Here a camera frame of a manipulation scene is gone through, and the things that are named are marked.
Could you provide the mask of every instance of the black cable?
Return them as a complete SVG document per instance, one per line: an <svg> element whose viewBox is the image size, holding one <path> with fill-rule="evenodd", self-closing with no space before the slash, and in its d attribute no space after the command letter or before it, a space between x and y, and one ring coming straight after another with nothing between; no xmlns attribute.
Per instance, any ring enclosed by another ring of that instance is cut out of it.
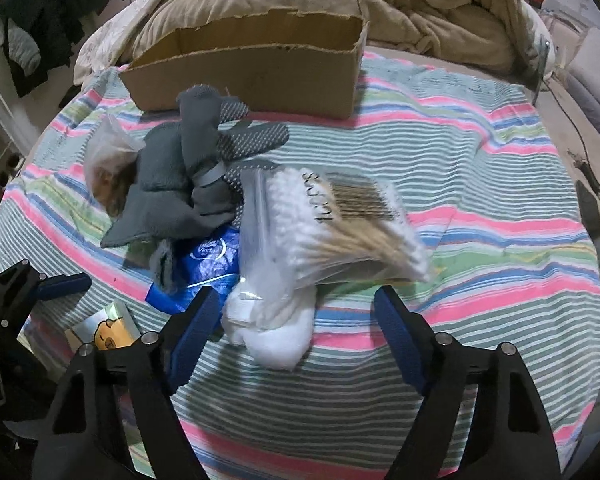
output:
<svg viewBox="0 0 600 480"><path fill-rule="evenodd" d="M567 116L567 119L570 121L570 123L573 125L574 129L576 130L578 137L580 137L580 142L582 143L582 147L584 149L584 156L587 159L587 165L589 166L589 169L591 171L593 178L596 179L597 183L600 183L600 181L598 180L596 175L593 173L593 168L591 167L591 162L589 160L589 153L587 152L587 145L584 143L584 139L582 138L582 134L580 133L580 130L576 126L576 123L573 122L573 119L571 119L570 115L567 113L567 111L564 109L564 107L560 104L560 101L558 101L558 97L555 95L554 91L551 90L551 87L548 84L546 84L545 86L548 88L549 92L551 92L551 95L554 96L556 104L560 107L560 110L562 110L562 113Z"/></svg>

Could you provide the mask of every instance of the open cardboard box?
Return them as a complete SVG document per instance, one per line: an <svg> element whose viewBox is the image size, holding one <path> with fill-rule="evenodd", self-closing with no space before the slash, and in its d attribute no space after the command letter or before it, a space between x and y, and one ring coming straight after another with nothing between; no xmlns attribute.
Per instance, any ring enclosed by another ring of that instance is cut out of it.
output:
<svg viewBox="0 0 600 480"><path fill-rule="evenodd" d="M178 28L120 74L141 110L177 108L196 84L251 110L348 118L367 24L357 16L271 9Z"/></svg>

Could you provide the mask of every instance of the hanging clothes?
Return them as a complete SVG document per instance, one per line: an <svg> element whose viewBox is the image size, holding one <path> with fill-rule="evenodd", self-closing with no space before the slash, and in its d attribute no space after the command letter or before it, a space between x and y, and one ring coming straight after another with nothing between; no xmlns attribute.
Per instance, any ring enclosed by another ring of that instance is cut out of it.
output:
<svg viewBox="0 0 600 480"><path fill-rule="evenodd" d="M11 76L19 97L47 81L48 70L70 64L72 44L78 43L84 30L80 18L100 13L109 0L1 0L0 18L15 25L33 38L40 51L36 70L26 75L22 67L11 59L9 40L5 31L2 45L9 62Z"/></svg>

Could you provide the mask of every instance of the blue packaging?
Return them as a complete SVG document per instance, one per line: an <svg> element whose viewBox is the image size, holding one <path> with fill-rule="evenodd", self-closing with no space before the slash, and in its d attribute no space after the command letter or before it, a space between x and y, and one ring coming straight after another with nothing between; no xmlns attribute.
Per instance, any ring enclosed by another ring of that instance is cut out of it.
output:
<svg viewBox="0 0 600 480"><path fill-rule="evenodd" d="M181 243L173 271L178 291L166 294L154 283L145 301L166 314L177 314L187 309L203 285L209 285L218 292L222 307L239 278L239 238L238 230L225 227L203 242Z"/></svg>

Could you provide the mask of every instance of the striped bedsheet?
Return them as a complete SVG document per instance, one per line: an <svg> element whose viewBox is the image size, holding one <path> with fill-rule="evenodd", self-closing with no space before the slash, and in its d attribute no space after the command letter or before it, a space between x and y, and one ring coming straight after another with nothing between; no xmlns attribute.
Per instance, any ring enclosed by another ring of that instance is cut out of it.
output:
<svg viewBox="0 0 600 480"><path fill-rule="evenodd" d="M407 306L462 343L515 343L539 389L564 465L600 386L600 280L572 183L521 89L365 54L350 120L287 121L280 163L329 164L395 183L436 277L398 287ZM109 226L84 185L85 145L112 112L135 137L173 112L142 113L117 69L65 107L0 206L0 270L28 258L49 275L85 271L83 296L39 304L23 336L54 371L62 331L111 300L141 329L167 317L143 302L152 248L102 250ZM378 329L374 288L320 288L313 347L294 372L258 368L225 338L209 341L173 403L212 479L381 479L420 405ZM444 471L459 464L466 393ZM138 469L149 466L132 446Z"/></svg>

